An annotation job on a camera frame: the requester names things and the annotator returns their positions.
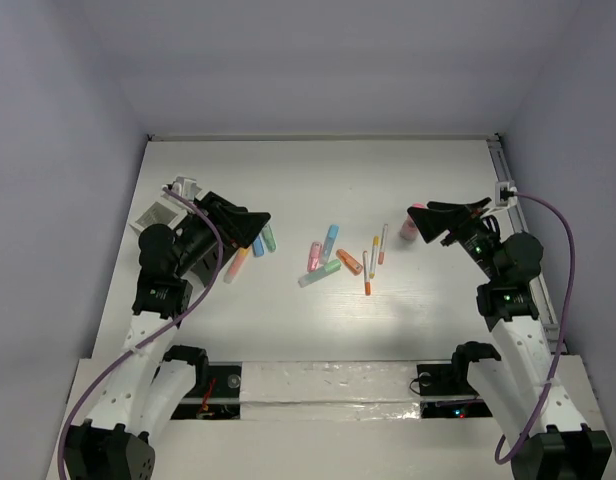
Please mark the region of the white slotted organizer box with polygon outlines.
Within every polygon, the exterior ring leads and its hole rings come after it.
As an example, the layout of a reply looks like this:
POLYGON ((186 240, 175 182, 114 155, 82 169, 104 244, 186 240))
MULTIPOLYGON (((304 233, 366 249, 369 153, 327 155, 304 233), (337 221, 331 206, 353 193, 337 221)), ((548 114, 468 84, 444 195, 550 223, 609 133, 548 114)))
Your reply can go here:
POLYGON ((137 236, 155 224, 162 224, 175 229, 186 215, 191 213, 191 210, 179 199, 169 201, 163 198, 160 195, 161 191, 162 189, 147 207, 141 209, 135 217, 129 220, 128 225, 137 236))

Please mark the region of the black slotted organizer box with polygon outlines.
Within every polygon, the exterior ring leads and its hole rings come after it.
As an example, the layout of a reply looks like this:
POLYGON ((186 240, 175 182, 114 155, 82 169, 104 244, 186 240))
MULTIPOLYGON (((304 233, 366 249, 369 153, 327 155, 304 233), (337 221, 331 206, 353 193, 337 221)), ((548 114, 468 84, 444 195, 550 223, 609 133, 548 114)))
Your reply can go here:
POLYGON ((196 247, 191 254, 189 272, 195 276, 203 286, 207 286, 212 279, 219 260, 219 247, 216 241, 196 247))

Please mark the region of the pink highlighter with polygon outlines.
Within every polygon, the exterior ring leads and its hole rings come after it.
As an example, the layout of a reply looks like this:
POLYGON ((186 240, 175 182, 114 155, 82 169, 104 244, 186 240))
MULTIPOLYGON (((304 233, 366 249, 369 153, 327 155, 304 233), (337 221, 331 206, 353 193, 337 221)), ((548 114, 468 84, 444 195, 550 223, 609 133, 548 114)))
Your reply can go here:
POLYGON ((320 242, 313 242, 310 247, 308 263, 307 263, 307 271, 313 272, 320 265, 320 256, 321 256, 322 244, 320 242))

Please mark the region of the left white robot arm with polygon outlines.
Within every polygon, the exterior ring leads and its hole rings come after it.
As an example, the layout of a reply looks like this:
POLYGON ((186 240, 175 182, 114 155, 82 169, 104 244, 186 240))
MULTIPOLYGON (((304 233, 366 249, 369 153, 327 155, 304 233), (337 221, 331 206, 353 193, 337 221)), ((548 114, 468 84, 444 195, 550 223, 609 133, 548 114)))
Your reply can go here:
POLYGON ((130 324, 119 356, 68 414, 57 447, 60 478, 152 477, 157 437, 184 396, 209 383, 206 351, 174 337, 270 218, 176 181, 132 222, 140 270, 130 324))

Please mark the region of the yellow orange highlighter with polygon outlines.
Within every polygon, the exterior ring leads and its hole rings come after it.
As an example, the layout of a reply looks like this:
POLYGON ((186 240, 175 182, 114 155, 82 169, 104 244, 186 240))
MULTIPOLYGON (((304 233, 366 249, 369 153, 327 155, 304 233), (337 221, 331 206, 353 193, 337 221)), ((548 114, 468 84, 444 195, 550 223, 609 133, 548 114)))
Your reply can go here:
POLYGON ((231 284, 250 254, 251 248, 239 248, 224 275, 224 282, 231 284))

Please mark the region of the blue highlighter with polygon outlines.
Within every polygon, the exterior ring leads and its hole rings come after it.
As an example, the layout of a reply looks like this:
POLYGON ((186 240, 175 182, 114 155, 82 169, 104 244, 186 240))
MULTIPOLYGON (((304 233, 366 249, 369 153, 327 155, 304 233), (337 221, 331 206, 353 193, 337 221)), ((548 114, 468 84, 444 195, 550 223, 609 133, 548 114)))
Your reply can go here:
POLYGON ((336 224, 331 224, 328 228, 326 237, 324 239, 324 242, 322 244, 322 249, 321 249, 321 253, 320 253, 320 263, 322 265, 325 265, 328 261, 329 258, 331 256, 332 253, 332 249, 334 247, 334 243, 336 241, 337 235, 339 232, 339 226, 336 224))
POLYGON ((265 254, 263 239, 258 235, 252 243, 252 251, 255 257, 262 257, 265 254))

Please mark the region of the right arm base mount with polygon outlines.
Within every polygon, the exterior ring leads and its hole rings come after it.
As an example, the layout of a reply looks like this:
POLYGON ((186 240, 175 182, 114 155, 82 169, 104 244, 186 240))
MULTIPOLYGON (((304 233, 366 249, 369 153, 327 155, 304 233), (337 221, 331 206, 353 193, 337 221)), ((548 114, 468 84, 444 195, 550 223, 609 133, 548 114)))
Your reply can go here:
POLYGON ((417 365, 409 390, 420 400, 423 419, 491 418, 492 413, 476 391, 456 380, 449 363, 417 365))

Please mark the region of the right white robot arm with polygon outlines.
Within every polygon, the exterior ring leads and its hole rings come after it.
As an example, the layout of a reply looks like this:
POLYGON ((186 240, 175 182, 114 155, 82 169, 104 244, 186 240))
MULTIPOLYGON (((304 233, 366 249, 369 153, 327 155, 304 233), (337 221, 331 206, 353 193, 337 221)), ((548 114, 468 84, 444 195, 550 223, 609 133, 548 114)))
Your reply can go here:
POLYGON ((502 431, 494 460, 514 478, 600 479, 611 441, 588 425, 559 379, 562 347, 549 345, 531 291, 543 246, 526 231, 502 238, 489 202, 408 210, 425 242, 459 244, 488 279, 476 301, 493 340, 458 346, 442 379, 485 403, 502 431))

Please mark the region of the peach tipped white marker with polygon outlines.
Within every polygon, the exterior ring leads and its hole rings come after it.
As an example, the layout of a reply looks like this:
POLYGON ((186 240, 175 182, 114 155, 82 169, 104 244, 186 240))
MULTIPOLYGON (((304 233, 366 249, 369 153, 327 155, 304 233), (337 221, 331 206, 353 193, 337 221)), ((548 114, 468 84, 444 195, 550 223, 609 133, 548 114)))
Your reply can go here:
POLYGON ((385 223, 383 225, 382 234, 381 234, 381 237, 380 237, 379 254, 378 254, 378 265, 383 265, 383 263, 384 263, 385 250, 386 250, 386 242, 387 242, 387 236, 388 236, 388 228, 389 228, 389 225, 387 223, 385 223))

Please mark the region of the yellow tipped white marker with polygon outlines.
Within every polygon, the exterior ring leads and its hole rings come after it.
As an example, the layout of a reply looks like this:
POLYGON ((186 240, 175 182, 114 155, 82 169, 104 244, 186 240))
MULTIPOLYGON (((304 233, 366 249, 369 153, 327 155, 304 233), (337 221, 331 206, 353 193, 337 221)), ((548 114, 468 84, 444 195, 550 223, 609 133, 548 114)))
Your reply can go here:
POLYGON ((376 266, 377 266, 378 255, 379 255, 379 248, 380 248, 380 238, 379 236, 374 236, 373 243, 372 243, 370 271, 369 271, 370 279, 374 279, 375 277, 376 266))

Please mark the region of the green highlighter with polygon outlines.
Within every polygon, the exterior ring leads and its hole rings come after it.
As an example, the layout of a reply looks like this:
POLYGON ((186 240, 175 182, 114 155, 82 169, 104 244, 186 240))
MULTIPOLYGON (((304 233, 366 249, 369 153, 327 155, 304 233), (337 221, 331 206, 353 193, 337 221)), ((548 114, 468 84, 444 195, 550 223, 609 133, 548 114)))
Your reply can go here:
POLYGON ((320 281, 341 269, 341 262, 338 259, 334 259, 325 265, 317 268, 316 270, 305 274, 298 279, 298 285, 301 288, 305 288, 317 281, 320 281))
POLYGON ((270 224, 266 224, 261 231, 263 242, 270 253, 274 253, 277 249, 276 239, 270 224))

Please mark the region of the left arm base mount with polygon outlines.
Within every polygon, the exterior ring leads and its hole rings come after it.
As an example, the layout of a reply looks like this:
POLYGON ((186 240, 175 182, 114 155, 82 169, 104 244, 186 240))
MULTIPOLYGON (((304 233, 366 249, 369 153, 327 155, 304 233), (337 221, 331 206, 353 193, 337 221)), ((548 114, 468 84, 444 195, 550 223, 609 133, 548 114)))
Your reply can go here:
POLYGON ((182 361, 163 362, 151 383, 157 386, 162 374, 192 373, 193 388, 183 396, 172 413, 172 420, 235 420, 240 418, 240 363, 211 363, 198 380, 193 366, 182 361))

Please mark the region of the orange tipped white marker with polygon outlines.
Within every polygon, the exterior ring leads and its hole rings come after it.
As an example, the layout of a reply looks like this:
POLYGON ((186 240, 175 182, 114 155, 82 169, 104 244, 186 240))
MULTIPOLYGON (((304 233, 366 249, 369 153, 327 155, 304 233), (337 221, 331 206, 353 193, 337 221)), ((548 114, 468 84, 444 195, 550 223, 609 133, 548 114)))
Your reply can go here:
POLYGON ((369 253, 367 250, 363 251, 362 261, 363 261, 364 291, 365 291, 366 296, 370 296, 372 293, 371 279, 370 279, 371 263, 369 259, 369 253))

